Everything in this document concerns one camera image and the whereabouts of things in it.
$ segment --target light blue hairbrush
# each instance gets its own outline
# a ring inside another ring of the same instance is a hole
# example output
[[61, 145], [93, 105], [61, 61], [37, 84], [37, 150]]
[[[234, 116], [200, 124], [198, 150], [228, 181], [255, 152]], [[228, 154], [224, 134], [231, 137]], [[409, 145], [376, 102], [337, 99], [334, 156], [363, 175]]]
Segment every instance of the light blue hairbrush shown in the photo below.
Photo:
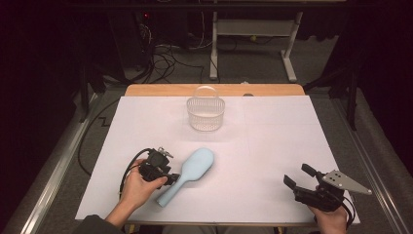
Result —
[[212, 166], [212, 163], [212, 151], [207, 148], [196, 150], [182, 164], [182, 172], [178, 181], [158, 198], [158, 204], [165, 207], [186, 181], [198, 180]]

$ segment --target person's left hand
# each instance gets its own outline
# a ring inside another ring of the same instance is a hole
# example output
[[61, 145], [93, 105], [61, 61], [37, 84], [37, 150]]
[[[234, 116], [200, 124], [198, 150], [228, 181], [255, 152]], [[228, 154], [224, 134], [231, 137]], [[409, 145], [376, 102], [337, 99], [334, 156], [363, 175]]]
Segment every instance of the person's left hand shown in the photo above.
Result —
[[139, 164], [144, 159], [136, 160], [132, 167], [130, 174], [124, 181], [124, 189], [122, 191], [121, 199], [109, 216], [105, 219], [113, 225], [121, 228], [131, 214], [141, 207], [152, 193], [167, 182], [167, 177], [159, 177], [153, 181], [145, 181], [139, 172]]

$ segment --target desk leg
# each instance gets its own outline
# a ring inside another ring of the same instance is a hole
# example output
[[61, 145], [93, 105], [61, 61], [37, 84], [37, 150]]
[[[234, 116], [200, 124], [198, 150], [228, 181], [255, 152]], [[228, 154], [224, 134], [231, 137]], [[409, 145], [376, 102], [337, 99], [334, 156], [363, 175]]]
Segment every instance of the desk leg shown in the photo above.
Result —
[[291, 33], [289, 34], [289, 42], [288, 47], [286, 50], [282, 50], [282, 61], [284, 63], [286, 74], [288, 75], [288, 80], [291, 83], [297, 82], [297, 77], [295, 76], [294, 69], [292, 68], [291, 60], [289, 59], [289, 55], [291, 54], [292, 46], [294, 45], [295, 37], [297, 36], [298, 28], [300, 27], [301, 18], [303, 17], [303, 13], [297, 13], [295, 17], [295, 22], [292, 25]]
[[216, 50], [217, 18], [218, 18], [218, 15], [216, 12], [214, 12], [213, 19], [212, 19], [212, 52], [210, 54], [210, 65], [209, 65], [209, 79], [211, 80], [216, 80], [218, 78], [218, 51]]

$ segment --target human hand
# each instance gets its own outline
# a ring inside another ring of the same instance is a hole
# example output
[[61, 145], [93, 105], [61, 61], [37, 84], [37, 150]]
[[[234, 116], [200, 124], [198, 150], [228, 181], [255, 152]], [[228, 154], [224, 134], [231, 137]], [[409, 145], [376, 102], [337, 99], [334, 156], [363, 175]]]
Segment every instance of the human hand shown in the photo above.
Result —
[[321, 234], [346, 233], [347, 212], [343, 207], [329, 213], [310, 206], [308, 208], [316, 216]]
[[117, 227], [122, 227], [129, 216], [149, 199], [152, 193], [167, 182], [167, 177], [159, 177], [153, 181], [145, 181], [139, 172], [138, 165], [144, 159], [136, 160], [131, 166], [130, 174], [124, 181], [121, 199], [109, 216], [105, 219]]

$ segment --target desk foot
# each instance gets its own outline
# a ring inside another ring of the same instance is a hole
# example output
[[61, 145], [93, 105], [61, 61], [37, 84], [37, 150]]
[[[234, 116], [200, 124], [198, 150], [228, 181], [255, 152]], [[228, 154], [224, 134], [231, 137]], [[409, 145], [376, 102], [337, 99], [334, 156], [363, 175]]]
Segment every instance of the desk foot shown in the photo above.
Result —
[[284, 63], [285, 71], [286, 71], [286, 74], [288, 76], [289, 82], [296, 83], [297, 82], [297, 77], [295, 76], [294, 69], [292, 68], [291, 60], [284, 56], [285, 50], [282, 50], [281, 54], [282, 54], [282, 61]]
[[218, 56], [210, 57], [209, 79], [210, 80], [218, 79]]

